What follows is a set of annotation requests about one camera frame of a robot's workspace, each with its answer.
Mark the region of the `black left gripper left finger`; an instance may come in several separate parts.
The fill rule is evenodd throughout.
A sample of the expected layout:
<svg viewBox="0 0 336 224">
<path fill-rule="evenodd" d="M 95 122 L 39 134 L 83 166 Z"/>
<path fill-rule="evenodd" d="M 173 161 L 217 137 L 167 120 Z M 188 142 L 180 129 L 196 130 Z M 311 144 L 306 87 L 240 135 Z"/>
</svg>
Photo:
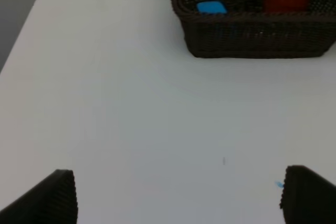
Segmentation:
<svg viewBox="0 0 336 224">
<path fill-rule="evenodd" d="M 72 170 L 57 169 L 1 210 L 1 223 L 77 223 L 78 203 Z"/>
</svg>

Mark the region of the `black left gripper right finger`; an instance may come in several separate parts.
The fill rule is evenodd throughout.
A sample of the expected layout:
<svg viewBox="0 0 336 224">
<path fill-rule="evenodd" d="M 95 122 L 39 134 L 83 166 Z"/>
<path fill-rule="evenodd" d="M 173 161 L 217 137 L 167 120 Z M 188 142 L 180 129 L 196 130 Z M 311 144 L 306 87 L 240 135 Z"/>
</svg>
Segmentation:
<svg viewBox="0 0 336 224">
<path fill-rule="evenodd" d="M 335 185 L 305 166 L 288 166 L 279 207 L 285 223 L 335 223 Z"/>
</svg>

